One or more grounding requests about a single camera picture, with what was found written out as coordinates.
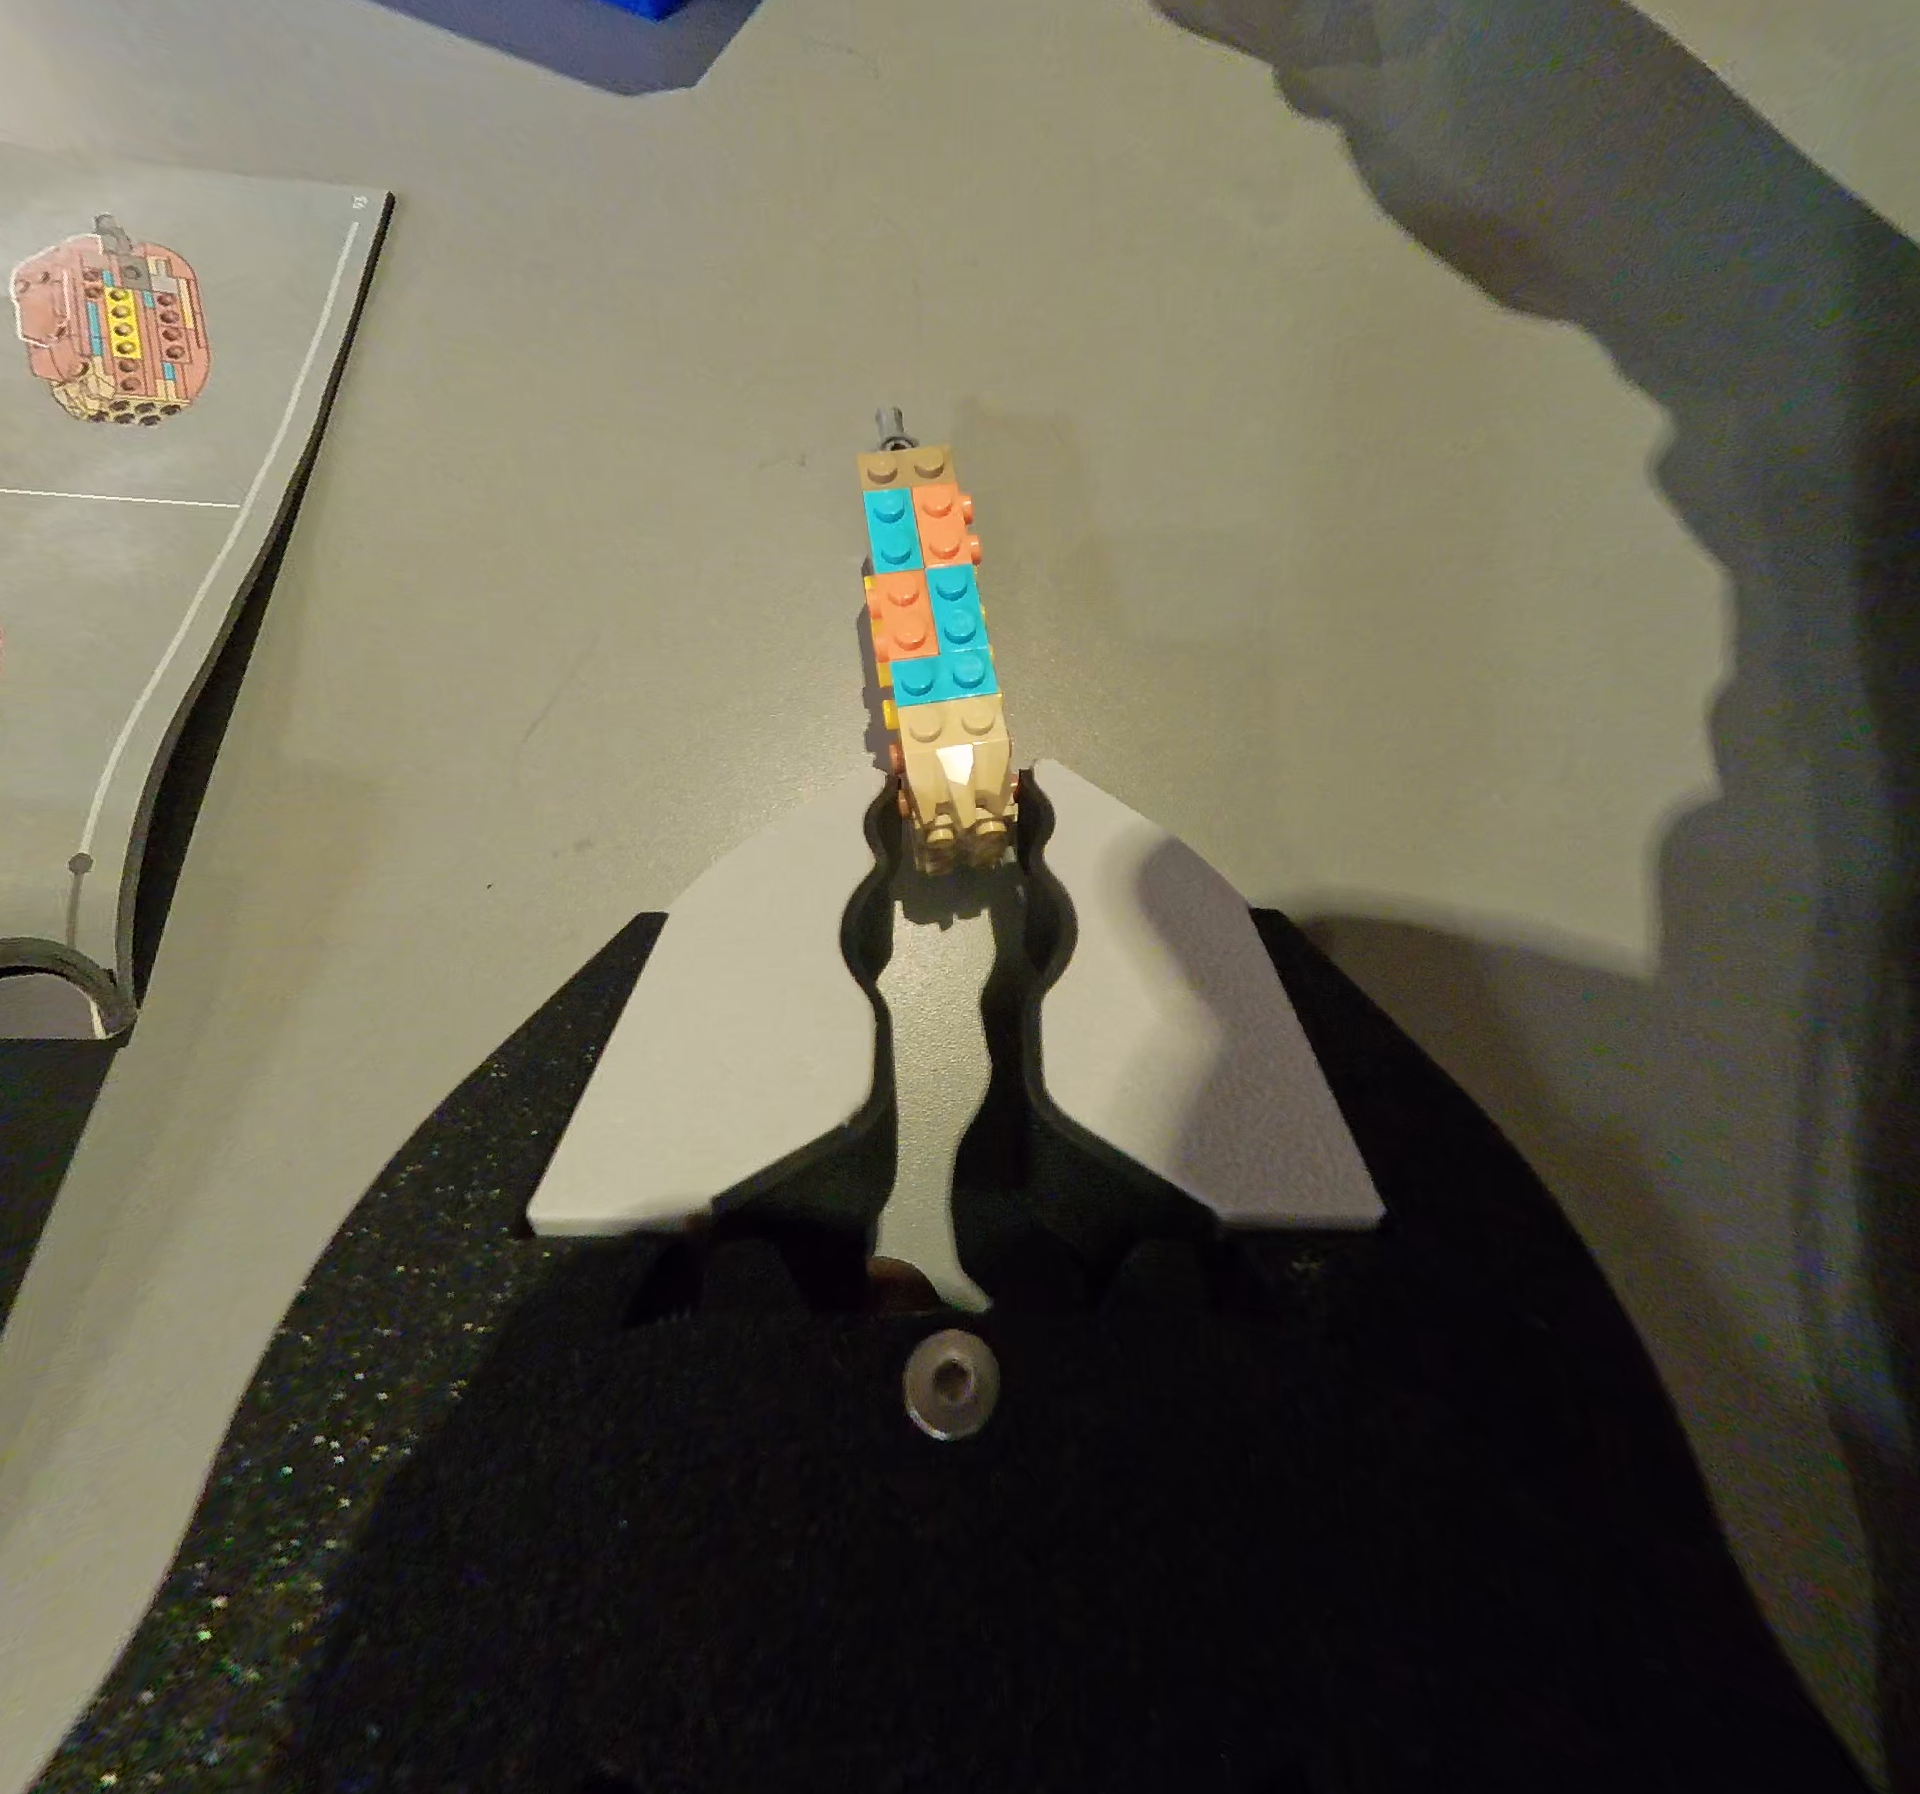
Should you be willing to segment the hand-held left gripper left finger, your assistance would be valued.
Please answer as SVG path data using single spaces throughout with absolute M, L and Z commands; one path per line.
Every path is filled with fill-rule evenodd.
M 553 1237 L 756 1215 L 873 1241 L 896 1177 L 893 787 L 832 787 L 669 906 L 526 1208 Z

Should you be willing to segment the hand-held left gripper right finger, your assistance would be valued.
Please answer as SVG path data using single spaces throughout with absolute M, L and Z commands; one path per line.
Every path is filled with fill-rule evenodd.
M 1054 760 L 1020 778 L 980 1204 L 1112 1271 L 1148 1240 L 1351 1235 L 1385 1204 L 1255 925 L 1191 846 Z

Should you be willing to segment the multicoloured toy brick model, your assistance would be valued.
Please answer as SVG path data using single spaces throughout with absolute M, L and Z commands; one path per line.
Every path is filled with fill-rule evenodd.
M 1020 776 L 978 588 L 973 498 L 952 447 L 878 412 L 858 456 L 862 603 L 879 726 L 919 872 L 987 872 L 1017 846 Z

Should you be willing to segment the grey instruction booklet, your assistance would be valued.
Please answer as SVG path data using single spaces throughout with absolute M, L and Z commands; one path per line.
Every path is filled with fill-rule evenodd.
M 392 198 L 3 156 L 5 1034 L 112 1037 L 165 763 L 320 444 Z

